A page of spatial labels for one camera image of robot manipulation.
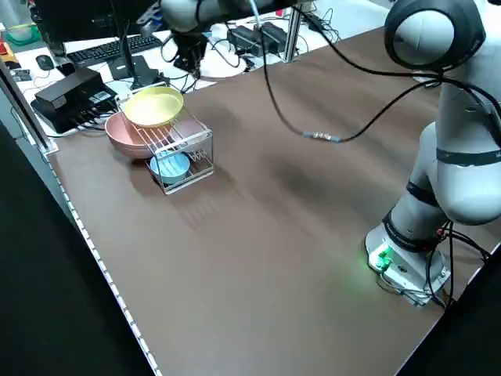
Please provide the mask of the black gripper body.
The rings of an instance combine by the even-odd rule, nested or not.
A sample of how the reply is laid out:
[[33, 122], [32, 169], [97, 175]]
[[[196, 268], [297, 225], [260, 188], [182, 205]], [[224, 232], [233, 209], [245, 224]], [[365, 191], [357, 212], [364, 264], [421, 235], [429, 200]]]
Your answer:
[[207, 48], [207, 37], [203, 34], [174, 33], [174, 41], [181, 59], [203, 59]]

